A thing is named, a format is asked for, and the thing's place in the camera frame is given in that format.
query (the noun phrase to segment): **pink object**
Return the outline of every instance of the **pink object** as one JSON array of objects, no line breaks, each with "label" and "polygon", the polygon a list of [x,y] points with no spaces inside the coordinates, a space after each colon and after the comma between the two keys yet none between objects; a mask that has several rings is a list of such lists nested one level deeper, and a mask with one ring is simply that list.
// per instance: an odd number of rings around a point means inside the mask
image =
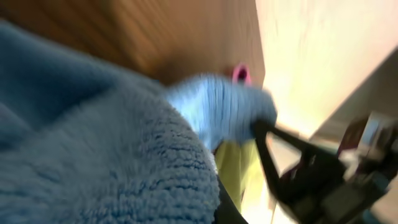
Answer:
[{"label": "pink object", "polygon": [[232,82],[242,83],[244,85],[251,85],[251,77],[249,69],[244,64],[235,66],[232,72]]}]

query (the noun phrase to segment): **yellow fabric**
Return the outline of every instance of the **yellow fabric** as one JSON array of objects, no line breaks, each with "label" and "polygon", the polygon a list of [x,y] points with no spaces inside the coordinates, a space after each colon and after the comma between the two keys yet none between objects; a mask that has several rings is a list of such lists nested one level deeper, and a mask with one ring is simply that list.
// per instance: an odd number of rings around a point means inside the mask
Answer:
[{"label": "yellow fabric", "polygon": [[262,168],[254,140],[240,146],[223,142],[215,155],[218,175],[226,191],[241,212],[242,194],[251,178],[261,178]]}]

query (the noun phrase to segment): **white wall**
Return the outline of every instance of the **white wall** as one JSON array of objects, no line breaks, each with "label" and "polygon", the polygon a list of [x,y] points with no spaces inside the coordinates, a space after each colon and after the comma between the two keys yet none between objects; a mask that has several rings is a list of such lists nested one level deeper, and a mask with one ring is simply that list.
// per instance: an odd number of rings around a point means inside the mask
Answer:
[{"label": "white wall", "polygon": [[278,123],[311,136],[398,43],[396,0],[256,0]]},{"label": "white wall", "polygon": [[398,49],[325,121],[316,138],[340,141],[350,121],[378,111],[398,117]]}]

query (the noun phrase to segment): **wooden surface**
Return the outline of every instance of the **wooden surface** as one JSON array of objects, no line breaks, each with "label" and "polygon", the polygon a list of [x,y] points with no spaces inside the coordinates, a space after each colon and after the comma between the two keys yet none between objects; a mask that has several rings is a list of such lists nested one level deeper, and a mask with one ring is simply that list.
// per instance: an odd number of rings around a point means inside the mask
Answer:
[{"label": "wooden surface", "polygon": [[166,84],[239,62],[265,75],[255,0],[2,0],[0,17]]}]

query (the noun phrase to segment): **blue fleece blanket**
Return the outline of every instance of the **blue fleece blanket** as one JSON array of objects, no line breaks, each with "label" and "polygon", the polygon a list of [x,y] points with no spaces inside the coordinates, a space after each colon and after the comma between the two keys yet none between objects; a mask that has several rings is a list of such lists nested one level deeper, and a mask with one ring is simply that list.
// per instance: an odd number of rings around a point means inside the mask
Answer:
[{"label": "blue fleece blanket", "polygon": [[209,150],[258,118],[261,90],[166,88],[0,22],[0,223],[211,223]]}]

